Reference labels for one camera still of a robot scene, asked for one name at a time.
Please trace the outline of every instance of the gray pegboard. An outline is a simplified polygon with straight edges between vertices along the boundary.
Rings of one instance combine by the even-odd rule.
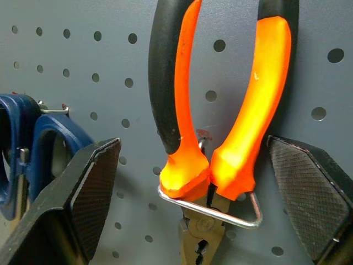
[[[204,1],[194,42],[190,94],[196,129],[213,140],[210,157],[225,139],[240,109],[252,66],[257,0]],[[94,140],[121,137],[114,196],[91,264],[180,264],[177,224],[181,210],[158,198],[158,176],[166,155],[154,124],[148,96],[149,35],[157,0],[16,0],[0,8],[0,92],[16,91],[43,100],[50,108],[69,105],[70,117]],[[351,0],[301,0],[294,84],[287,87],[271,131],[325,149],[353,176],[351,74],[353,50]],[[12,26],[18,28],[13,34]],[[42,36],[37,36],[37,27]],[[63,31],[71,35],[64,38]],[[94,32],[101,32],[95,41]],[[135,33],[137,42],[130,44]],[[215,52],[222,39],[226,48]],[[330,63],[328,53],[344,50]],[[43,66],[38,73],[37,66]],[[69,69],[70,76],[63,76]],[[92,74],[98,73],[98,83]],[[125,79],[133,86],[127,88]],[[207,91],[217,99],[206,100]],[[313,120],[323,107],[327,116]],[[90,115],[96,112],[98,119]],[[124,128],[122,120],[130,126]],[[236,237],[224,237],[214,264],[311,264],[283,212],[269,157],[262,150],[256,164],[256,193],[264,214],[256,231],[227,225]],[[231,213],[253,216],[248,199],[236,201]],[[153,242],[147,242],[150,236]],[[280,257],[271,249],[284,250]]]

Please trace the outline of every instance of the blue tool handle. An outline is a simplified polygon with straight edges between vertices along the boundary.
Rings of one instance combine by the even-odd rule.
[[[38,118],[27,171],[31,203],[52,181],[51,165],[55,137],[60,134],[72,156],[93,141],[84,130],[63,114],[46,114]]]
[[[17,158],[20,148],[30,148],[34,124],[41,115],[36,101],[24,94],[0,94],[0,148],[8,156],[10,175],[0,162],[0,211],[7,220],[15,218],[17,201]]]

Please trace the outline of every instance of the pegboard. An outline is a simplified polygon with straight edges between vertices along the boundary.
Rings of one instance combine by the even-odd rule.
[[[62,103],[95,141],[120,137],[108,218],[90,264],[180,264],[181,209],[159,199],[166,155],[148,95],[148,47],[157,0],[13,0],[0,8],[0,93]],[[204,1],[190,96],[210,158],[241,107],[253,60],[257,0]],[[301,0],[293,85],[270,132],[326,150],[353,176],[353,2]],[[262,148],[255,168],[260,229],[226,225],[213,264],[312,264],[297,238]],[[231,214],[253,218],[249,198]]]

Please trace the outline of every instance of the red marking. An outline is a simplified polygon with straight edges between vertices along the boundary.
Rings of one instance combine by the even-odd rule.
[[[203,129],[196,129],[196,132],[197,132],[199,137],[205,137],[205,138],[207,138],[210,141],[212,140],[212,137],[211,137],[209,131],[206,131],[206,130],[203,130]]]

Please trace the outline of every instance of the orange pliers handle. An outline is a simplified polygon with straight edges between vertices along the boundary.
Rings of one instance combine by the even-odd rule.
[[[293,57],[298,0],[260,0],[249,87],[233,129],[215,150],[211,165],[201,153],[192,125],[189,72],[202,0],[159,0],[149,46],[149,95],[168,154],[160,175],[171,198],[194,200],[210,181],[235,200],[255,186],[253,170]]]

